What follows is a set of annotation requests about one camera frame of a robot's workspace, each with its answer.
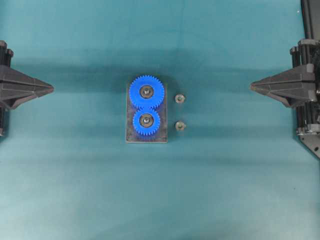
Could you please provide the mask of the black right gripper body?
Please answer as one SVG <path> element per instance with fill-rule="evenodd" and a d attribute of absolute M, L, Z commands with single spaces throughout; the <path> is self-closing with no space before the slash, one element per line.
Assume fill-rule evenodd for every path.
<path fill-rule="evenodd" d="M 296 134 L 318 135 L 320 133 L 320 42 L 314 39 L 302 39 L 290 49 L 292 66 L 314 65 L 316 100 L 308 101 L 295 108 Z"/>

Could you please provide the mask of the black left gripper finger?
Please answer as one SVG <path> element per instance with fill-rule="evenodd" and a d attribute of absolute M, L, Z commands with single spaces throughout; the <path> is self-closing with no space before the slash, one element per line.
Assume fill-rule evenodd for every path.
<path fill-rule="evenodd" d="M 54 88 L 51 85 L 45 87 L 9 84 L 0 90 L 0 107 L 14 110 L 25 102 L 45 96 L 53 91 Z"/>
<path fill-rule="evenodd" d="M 33 87 L 43 87 L 47 89 L 54 89 L 54 87 L 44 81 L 37 78 L 28 76 L 22 72 L 19 72 L 13 68 L 6 65 L 0 66 L 0 80 L 4 83 L 16 84 L 16 85 L 26 85 Z"/>

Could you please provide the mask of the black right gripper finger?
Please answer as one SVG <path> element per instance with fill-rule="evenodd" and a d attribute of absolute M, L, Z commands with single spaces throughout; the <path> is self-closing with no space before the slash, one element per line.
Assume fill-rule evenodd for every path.
<path fill-rule="evenodd" d="M 286 108 L 296 108 L 315 101 L 313 84 L 294 84 L 292 87 L 287 87 L 285 84 L 269 84 L 250 89 L 281 102 Z"/>
<path fill-rule="evenodd" d="M 289 84 L 296 82 L 310 82 L 315 80 L 315 66 L 311 63 L 300 65 L 289 70 L 283 71 L 273 76 L 268 76 L 258 81 L 254 81 L 250 87 Z"/>

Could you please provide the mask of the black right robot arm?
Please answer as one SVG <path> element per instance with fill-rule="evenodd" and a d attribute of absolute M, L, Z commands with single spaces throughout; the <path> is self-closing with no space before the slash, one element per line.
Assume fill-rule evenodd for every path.
<path fill-rule="evenodd" d="M 251 83 L 250 89 L 296 112 L 296 133 L 320 133 L 320 2 L 301 1 L 305 37 L 290 49 L 292 68 Z"/>

